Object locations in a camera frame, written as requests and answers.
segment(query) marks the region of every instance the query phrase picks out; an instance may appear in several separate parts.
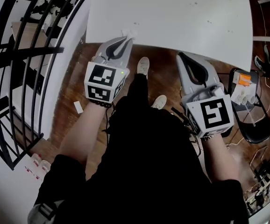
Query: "wooden floor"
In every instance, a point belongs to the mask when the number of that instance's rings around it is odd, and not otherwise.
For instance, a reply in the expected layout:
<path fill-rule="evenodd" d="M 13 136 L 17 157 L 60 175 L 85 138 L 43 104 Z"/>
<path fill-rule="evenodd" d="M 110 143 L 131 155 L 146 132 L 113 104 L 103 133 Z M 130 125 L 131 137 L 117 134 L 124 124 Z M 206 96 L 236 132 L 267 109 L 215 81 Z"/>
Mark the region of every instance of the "wooden floor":
<path fill-rule="evenodd" d="M 250 0 L 250 3 L 252 7 L 254 35 L 263 36 L 265 34 L 265 30 L 260 6 L 258 5 L 257 0 Z M 270 3 L 262 4 L 262 8 L 266 20 L 267 35 L 270 35 Z M 254 42 L 253 56 L 258 55 L 264 60 L 263 46 L 263 42 Z M 60 146 L 60 143 L 63 140 L 64 136 L 79 117 L 74 106 L 74 102 L 80 101 L 83 108 L 85 108 L 88 103 L 85 98 L 84 91 L 85 72 L 87 63 L 95 55 L 98 47 L 98 44 L 85 44 L 83 42 L 80 42 L 69 64 L 67 73 L 63 80 L 62 89 L 59 93 L 59 99 L 54 114 L 55 117 L 53 122 L 53 129 L 49 139 L 51 144 L 54 145 L 56 148 Z M 147 56 L 150 59 L 148 79 L 150 103 L 152 103 L 157 96 L 164 94 L 168 98 L 165 109 L 170 111 L 172 107 L 175 107 L 181 111 L 182 107 L 179 104 L 179 90 L 181 84 L 176 65 L 176 51 L 161 48 L 143 46 L 133 47 L 128 65 L 131 71 L 130 75 L 126 81 L 125 86 L 123 87 L 123 90 L 120 92 L 119 97 L 116 98 L 114 102 L 116 103 L 120 97 L 126 95 L 129 84 L 133 80 L 137 63 L 143 56 Z M 232 66 L 221 62 L 211 63 L 215 66 L 217 72 L 228 73 L 233 68 Z M 227 87 L 228 76 L 220 75 L 220 78 L 224 85 Z M 267 85 L 270 86 L 270 78 L 267 79 Z M 270 88 L 265 85 L 265 78 L 263 77 L 261 78 L 261 85 L 258 88 L 258 94 L 261 95 L 261 101 L 267 110 L 270 104 Z M 241 120 L 243 120 L 246 115 L 246 112 L 241 112 Z M 263 116 L 263 112 L 260 108 L 256 107 L 253 109 L 252 115 L 254 119 L 259 119 Z M 106 149 L 106 134 L 102 132 L 105 127 L 106 118 L 104 117 L 100 127 L 96 146 L 93 153 L 90 155 L 86 168 L 87 178 L 89 178 L 95 172 L 97 165 L 100 163 L 101 156 Z M 237 143 L 241 139 L 242 135 L 240 131 L 238 131 L 238 125 L 236 123 L 233 127 L 231 134 L 226 137 L 224 141 L 226 144 L 230 143 L 230 141 L 232 143 Z M 268 145 L 268 150 L 265 154 L 265 158 L 270 158 L 270 139 L 259 145 L 252 145 L 249 144 L 247 141 L 243 140 L 237 146 L 229 146 L 229 151 L 240 164 L 240 181 L 242 183 L 244 191 L 247 191 L 249 188 L 256 184 L 249 163 L 253 159 L 256 151 L 266 145 Z"/>

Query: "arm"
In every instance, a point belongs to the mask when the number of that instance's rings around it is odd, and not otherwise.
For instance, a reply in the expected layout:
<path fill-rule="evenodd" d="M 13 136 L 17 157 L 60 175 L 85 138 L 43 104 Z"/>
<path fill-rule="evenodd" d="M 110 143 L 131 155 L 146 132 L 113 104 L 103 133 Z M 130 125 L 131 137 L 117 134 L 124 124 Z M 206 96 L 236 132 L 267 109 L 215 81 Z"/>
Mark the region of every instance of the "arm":
<path fill-rule="evenodd" d="M 87 157 L 96 143 L 105 110 L 90 102 L 62 141 L 60 154 L 79 161 L 85 167 Z"/>
<path fill-rule="evenodd" d="M 228 179 L 238 180 L 239 169 L 224 144 L 220 134 L 202 141 L 205 154 L 206 171 L 212 182 Z"/>

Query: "shoe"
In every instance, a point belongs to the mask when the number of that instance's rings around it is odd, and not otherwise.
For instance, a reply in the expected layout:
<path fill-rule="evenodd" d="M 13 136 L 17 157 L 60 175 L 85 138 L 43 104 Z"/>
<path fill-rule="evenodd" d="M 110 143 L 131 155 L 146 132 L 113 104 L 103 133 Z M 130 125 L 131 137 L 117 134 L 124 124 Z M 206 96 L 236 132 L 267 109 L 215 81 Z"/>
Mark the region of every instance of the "shoe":
<path fill-rule="evenodd" d="M 264 45 L 264 53 L 265 53 L 266 61 L 270 64 L 270 52 L 268 50 L 268 46 L 267 45 Z"/>
<path fill-rule="evenodd" d="M 148 78 L 149 71 L 149 59 L 147 57 L 143 57 L 140 59 L 137 65 L 137 74 L 144 74 L 146 78 Z"/>
<path fill-rule="evenodd" d="M 167 101 L 167 97 L 165 95 L 160 95 L 153 103 L 153 105 L 151 106 L 152 108 L 161 110 L 163 109 L 163 107 L 165 106 Z"/>
<path fill-rule="evenodd" d="M 264 62 L 258 56 L 255 56 L 255 65 L 260 71 L 263 71 Z"/>

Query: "black chair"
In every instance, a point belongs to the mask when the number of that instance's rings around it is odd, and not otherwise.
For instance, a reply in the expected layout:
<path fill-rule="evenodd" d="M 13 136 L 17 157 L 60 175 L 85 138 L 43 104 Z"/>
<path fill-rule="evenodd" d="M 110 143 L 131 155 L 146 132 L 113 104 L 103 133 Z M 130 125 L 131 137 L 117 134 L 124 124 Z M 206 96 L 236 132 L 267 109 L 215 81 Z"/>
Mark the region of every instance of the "black chair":
<path fill-rule="evenodd" d="M 233 83 L 235 71 L 242 73 L 242 74 L 250 75 L 251 82 L 256 84 L 256 90 L 257 90 L 259 75 L 258 75 L 258 72 L 256 70 L 251 70 L 250 72 L 247 72 L 247 71 L 244 71 L 244 70 L 241 70 L 238 68 L 234 68 L 231 70 L 231 72 L 229 74 L 228 93 L 230 95 L 232 95 L 232 93 L 234 92 L 234 89 L 236 87 L 236 84 Z M 258 105 L 255 104 L 255 105 L 259 106 L 263 109 L 265 117 L 262 120 L 256 122 L 255 127 L 251 123 L 243 123 L 240 121 L 237 112 L 246 110 L 246 107 L 244 105 L 238 105 L 232 101 L 234 116 L 237 119 L 239 129 L 240 129 L 244 139 L 246 139 L 251 144 L 261 143 L 261 142 L 267 140 L 270 136 L 270 119 L 269 119 L 268 114 L 267 114 L 267 112 L 266 112 L 266 110 L 265 110 L 263 104 L 261 103 L 261 100 L 257 94 L 256 94 L 256 98 L 258 99 L 259 104 Z M 249 110 L 251 110 L 254 107 L 254 104 L 247 102 L 246 106 Z"/>

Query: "black metal railing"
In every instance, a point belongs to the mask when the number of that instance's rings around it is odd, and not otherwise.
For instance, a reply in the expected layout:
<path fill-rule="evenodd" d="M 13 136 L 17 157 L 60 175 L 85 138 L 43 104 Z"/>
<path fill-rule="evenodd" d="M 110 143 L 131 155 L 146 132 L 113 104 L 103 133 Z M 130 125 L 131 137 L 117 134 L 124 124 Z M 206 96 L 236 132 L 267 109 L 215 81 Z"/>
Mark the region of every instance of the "black metal railing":
<path fill-rule="evenodd" d="M 60 46 L 64 35 L 71 24 L 71 21 L 73 20 L 75 14 L 77 13 L 78 9 L 82 5 L 82 3 L 85 0 L 79 0 L 78 3 L 73 8 L 70 16 L 68 17 L 65 27 L 62 29 L 62 32 L 60 33 L 57 44 L 55 47 L 50 47 L 50 41 L 52 39 L 52 34 L 55 28 L 57 27 L 63 13 L 66 11 L 67 6 L 70 5 L 71 0 L 66 0 L 64 5 L 62 6 L 59 14 L 57 15 L 51 30 L 49 32 L 49 35 L 47 37 L 47 40 L 45 42 L 44 47 L 36 48 L 36 42 L 39 37 L 39 34 L 41 32 L 42 26 L 44 24 L 44 21 L 47 17 L 47 15 L 50 12 L 50 9 L 53 6 L 53 2 L 55 0 L 50 0 L 48 3 L 48 6 L 46 7 L 44 13 L 42 14 L 37 27 L 35 34 L 33 36 L 30 48 L 28 49 L 19 49 L 20 41 L 23 36 L 23 32 L 25 29 L 25 26 L 30 19 L 30 16 L 32 14 L 32 11 L 34 7 L 36 6 L 38 0 L 32 0 L 30 5 L 28 6 L 26 13 L 21 21 L 21 25 L 17 34 L 17 37 L 15 37 L 15 42 L 12 44 L 9 42 L 9 44 L 1 44 L 2 36 L 5 30 L 5 27 L 7 25 L 7 21 L 9 18 L 9 15 L 12 11 L 12 8 L 16 2 L 16 0 L 5 0 L 1 10 L 0 10 L 0 69 L 3 68 L 1 79 L 0 79 L 0 96 L 1 96 L 1 87 L 3 82 L 3 77 L 5 73 L 5 67 L 10 66 L 10 79 L 9 79 L 9 87 L 8 87 L 8 104 L 6 109 L 6 97 L 1 98 L 0 97 L 0 156 L 4 160 L 4 162 L 11 168 L 14 169 L 16 164 L 22 159 L 22 157 L 27 154 L 30 149 L 43 137 L 43 133 L 41 133 L 41 121 L 42 121 L 42 113 L 43 113 L 43 105 L 46 95 L 46 89 L 48 86 L 49 77 L 51 74 L 51 70 L 53 67 L 54 60 L 56 58 L 56 55 L 58 53 L 63 52 L 63 48 Z M 34 127 L 34 119 L 35 119 L 35 105 L 36 105 L 36 95 L 37 91 L 39 90 L 39 80 L 40 80 L 40 74 L 43 67 L 44 58 L 47 54 L 52 54 L 52 58 L 50 60 L 50 65 L 48 67 L 48 70 L 46 72 L 46 78 L 44 87 L 40 88 L 41 90 L 41 103 L 40 103 L 40 110 L 39 110 L 39 120 L 38 120 L 38 130 L 35 131 Z M 28 70 L 30 67 L 30 62 L 32 57 L 41 55 L 41 61 L 39 63 L 38 69 L 36 71 L 35 81 L 33 84 L 33 95 L 32 95 L 32 101 L 31 101 L 31 124 L 30 126 L 25 122 L 25 103 L 26 103 L 26 87 L 28 84 Z M 21 116 L 18 115 L 18 113 L 15 110 L 15 107 L 13 106 L 13 89 L 17 87 L 17 85 L 14 85 L 14 77 L 16 76 L 16 65 L 19 61 L 22 61 L 24 59 L 27 59 L 26 64 L 24 64 L 24 73 L 22 77 L 22 94 L 21 94 Z M 8 130 L 7 126 L 1 121 L 3 117 L 6 117 L 6 119 L 9 121 L 10 124 L 10 130 Z M 15 121 L 19 120 L 21 122 L 21 127 L 18 127 L 18 125 L 15 124 Z M 3 129 L 6 130 L 7 134 L 12 138 L 14 141 L 14 149 L 11 148 L 11 146 L 6 142 Z M 26 136 L 26 130 L 30 131 L 31 135 L 29 137 Z M 15 155 L 15 160 L 12 160 L 10 156 L 10 152 Z"/>

